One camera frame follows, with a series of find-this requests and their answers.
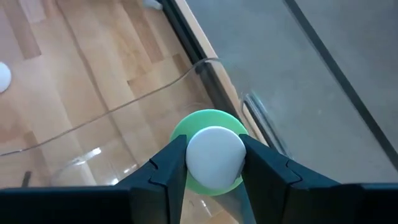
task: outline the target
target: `white object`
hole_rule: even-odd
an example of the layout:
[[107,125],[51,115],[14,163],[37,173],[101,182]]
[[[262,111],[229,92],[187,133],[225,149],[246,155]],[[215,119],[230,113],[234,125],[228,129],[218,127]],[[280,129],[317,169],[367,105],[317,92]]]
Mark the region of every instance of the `white object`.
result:
[[143,0],[145,7],[151,7],[157,10],[162,10],[163,5],[156,0]]
[[0,62],[0,93],[7,90],[11,83],[11,71],[5,63]]
[[185,161],[192,177],[209,189],[226,189],[240,176],[246,148],[231,130],[210,126],[187,146]]

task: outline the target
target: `green cup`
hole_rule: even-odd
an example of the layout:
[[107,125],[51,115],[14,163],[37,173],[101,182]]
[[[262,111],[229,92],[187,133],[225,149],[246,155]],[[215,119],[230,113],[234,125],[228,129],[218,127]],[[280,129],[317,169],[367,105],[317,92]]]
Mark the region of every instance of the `green cup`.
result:
[[[225,113],[224,111],[208,109],[196,111],[182,119],[174,128],[170,137],[170,141],[174,140],[181,134],[186,134],[187,141],[189,142],[194,134],[196,134],[199,130],[209,126],[221,126],[233,131],[237,135],[248,133],[243,124],[241,124],[234,116],[230,115],[229,113]],[[235,180],[234,184],[227,189],[208,189],[207,187],[202,186],[202,184],[199,184],[188,171],[186,186],[188,189],[196,192],[197,194],[216,196],[233,190],[241,182],[242,177],[239,176],[239,178]]]

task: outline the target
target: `hardwood floor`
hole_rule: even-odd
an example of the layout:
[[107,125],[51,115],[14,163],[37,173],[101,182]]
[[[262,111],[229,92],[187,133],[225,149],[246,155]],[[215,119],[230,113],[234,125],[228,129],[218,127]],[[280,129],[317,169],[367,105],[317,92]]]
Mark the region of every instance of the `hardwood floor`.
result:
[[[191,76],[80,127],[192,66],[164,14],[138,0],[0,0],[0,29],[0,61],[12,70],[0,94],[0,154],[46,142],[1,156],[0,187],[20,187],[27,172],[29,186],[115,184],[184,116],[212,107]],[[214,223],[222,211],[187,191],[182,223]]]

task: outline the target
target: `gray floor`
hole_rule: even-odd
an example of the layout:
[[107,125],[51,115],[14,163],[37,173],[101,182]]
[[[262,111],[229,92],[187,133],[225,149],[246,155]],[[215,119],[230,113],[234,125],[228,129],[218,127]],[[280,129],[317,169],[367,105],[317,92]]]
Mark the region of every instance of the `gray floor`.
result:
[[[350,14],[360,1],[368,5]],[[295,160],[340,182],[398,180],[282,0],[187,2],[218,56],[238,67],[227,68],[238,91],[260,96]],[[320,2],[298,1],[397,147],[398,52],[393,43],[398,33],[389,28],[398,30],[398,16],[393,20],[385,13],[398,15],[398,10],[393,1],[382,6],[372,0]]]

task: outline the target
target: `wooden floor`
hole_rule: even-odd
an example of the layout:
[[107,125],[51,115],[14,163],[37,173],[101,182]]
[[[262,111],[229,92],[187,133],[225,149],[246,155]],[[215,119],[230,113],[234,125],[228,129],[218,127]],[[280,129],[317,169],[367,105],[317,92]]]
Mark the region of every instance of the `wooden floor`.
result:
[[[164,14],[138,0],[0,0],[0,29],[0,61],[12,70],[0,94],[0,154],[90,122],[192,66]],[[1,156],[0,187],[115,184],[162,149],[179,120],[211,107],[197,77],[184,78]],[[187,191],[182,223],[205,222],[234,220]]]

